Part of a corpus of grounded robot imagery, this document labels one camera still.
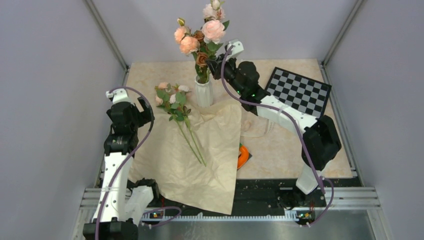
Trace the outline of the peach pink flower stem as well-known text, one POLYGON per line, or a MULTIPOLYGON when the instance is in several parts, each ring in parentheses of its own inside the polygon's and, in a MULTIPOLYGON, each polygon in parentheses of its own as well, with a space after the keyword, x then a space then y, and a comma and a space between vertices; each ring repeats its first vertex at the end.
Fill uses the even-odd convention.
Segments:
POLYGON ((174 32, 174 39, 179 45, 180 52, 186 56, 192 54, 196 64, 200 67, 201 65, 198 61, 198 52, 200 50, 201 43, 204 40, 204 34, 200 30, 196 30, 192 33, 191 29, 186 26, 186 21, 183 18, 177 18, 177 23, 179 27, 174 32))

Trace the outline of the pale pink peony stem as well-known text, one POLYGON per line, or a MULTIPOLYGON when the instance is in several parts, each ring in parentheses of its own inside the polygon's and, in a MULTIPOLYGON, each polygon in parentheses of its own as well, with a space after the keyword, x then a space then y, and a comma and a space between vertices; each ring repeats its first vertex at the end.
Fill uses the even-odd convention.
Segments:
POLYGON ((224 3, 224 0, 210 0, 202 10, 204 24, 200 30, 203 34, 203 48, 210 57, 223 45, 222 39, 230 25, 230 20, 226 19, 224 3))

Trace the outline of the orange paper flower bouquet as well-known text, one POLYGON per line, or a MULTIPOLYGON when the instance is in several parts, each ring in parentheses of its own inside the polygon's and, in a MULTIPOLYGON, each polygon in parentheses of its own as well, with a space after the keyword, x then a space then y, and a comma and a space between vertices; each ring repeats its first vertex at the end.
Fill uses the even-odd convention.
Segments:
POLYGON ((135 153, 128 178, 153 179, 169 200, 228 215, 235 195, 242 108, 233 99, 188 107, 190 127, 153 108, 154 126, 138 132, 146 141, 135 153))

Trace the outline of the brown rose flower stem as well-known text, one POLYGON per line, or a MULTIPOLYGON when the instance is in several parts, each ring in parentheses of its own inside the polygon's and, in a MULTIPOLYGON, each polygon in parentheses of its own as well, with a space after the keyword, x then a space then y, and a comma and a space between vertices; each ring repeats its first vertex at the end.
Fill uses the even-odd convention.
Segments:
POLYGON ((206 60, 209 58, 209 50, 204 42, 204 34, 200 30, 196 30, 192 35, 199 42, 199 49, 193 53, 195 60, 195 70, 197 73, 197 82, 206 84, 209 81, 208 66, 206 60))

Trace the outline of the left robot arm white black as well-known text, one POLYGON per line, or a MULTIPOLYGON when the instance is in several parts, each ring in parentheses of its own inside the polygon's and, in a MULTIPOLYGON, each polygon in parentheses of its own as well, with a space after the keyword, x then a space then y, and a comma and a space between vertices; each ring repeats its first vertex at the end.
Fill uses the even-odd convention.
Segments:
POLYGON ((109 134, 104 141, 104 177, 100 199, 91 222, 84 224, 82 234, 87 240, 136 240, 138 222, 142 211, 160 202, 160 193, 151 186, 135 187, 130 205, 125 203, 128 174, 136 150, 143 144, 138 138, 138 129, 154 123, 149 102, 138 97, 142 107, 129 99, 112 98, 112 106, 106 114, 112 121, 109 134))

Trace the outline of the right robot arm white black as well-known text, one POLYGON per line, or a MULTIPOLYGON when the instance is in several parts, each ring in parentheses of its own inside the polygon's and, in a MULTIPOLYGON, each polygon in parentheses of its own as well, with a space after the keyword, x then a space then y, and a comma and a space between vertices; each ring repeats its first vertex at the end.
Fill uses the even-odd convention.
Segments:
POLYGON ((259 85, 259 73, 251 61, 236 64, 234 58, 207 59, 206 65, 215 80, 221 80, 224 89, 232 87, 236 93, 227 93, 247 111, 274 122, 296 134, 301 143, 304 167, 297 178, 293 200, 307 206, 314 198, 313 191, 323 188, 322 172, 342 148, 333 119, 327 115, 315 117, 281 102, 259 85))

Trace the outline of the white ribbed vase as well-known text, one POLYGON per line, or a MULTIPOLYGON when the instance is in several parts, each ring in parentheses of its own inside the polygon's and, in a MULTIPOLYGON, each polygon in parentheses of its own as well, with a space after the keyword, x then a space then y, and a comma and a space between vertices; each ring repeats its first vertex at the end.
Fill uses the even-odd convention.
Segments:
POLYGON ((207 83, 199 83, 200 78, 195 77, 194 92, 196 96, 197 105, 201 108, 210 107, 214 103, 213 84, 209 80, 207 83))

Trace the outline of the artificial flower bunch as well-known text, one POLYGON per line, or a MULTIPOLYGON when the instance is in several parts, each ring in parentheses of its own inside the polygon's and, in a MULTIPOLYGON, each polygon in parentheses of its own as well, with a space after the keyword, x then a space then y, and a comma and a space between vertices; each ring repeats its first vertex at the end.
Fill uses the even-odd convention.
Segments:
POLYGON ((195 138, 189 119, 192 109, 187 107, 187 103, 188 94, 191 93, 191 89, 187 85, 172 85, 168 82, 161 82, 154 87, 154 91, 156 93, 156 106, 163 109, 169 115, 168 120, 170 122, 176 122, 180 133, 197 161, 203 166, 206 166, 207 163, 201 153, 200 144, 195 138))

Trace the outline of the black grey checkerboard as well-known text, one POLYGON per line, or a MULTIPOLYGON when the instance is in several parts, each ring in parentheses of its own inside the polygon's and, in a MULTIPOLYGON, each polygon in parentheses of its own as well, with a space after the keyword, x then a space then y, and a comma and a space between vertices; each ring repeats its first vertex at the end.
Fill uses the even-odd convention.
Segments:
POLYGON ((275 67, 265 90, 295 110, 320 118, 325 113, 332 86, 275 67))

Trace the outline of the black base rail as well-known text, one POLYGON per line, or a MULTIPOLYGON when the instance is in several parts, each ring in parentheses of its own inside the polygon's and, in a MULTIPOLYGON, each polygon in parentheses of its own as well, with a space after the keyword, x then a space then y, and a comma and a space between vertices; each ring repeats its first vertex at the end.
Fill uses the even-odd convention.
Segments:
POLYGON ((153 201, 149 208, 175 206, 181 209, 180 216, 207 217, 259 217, 282 216, 285 211, 295 208, 326 207, 325 196, 320 189, 305 195, 295 186, 294 179, 238 179, 236 180, 231 214, 203 210, 185 203, 172 201, 159 195, 159 188, 153 187, 153 201))

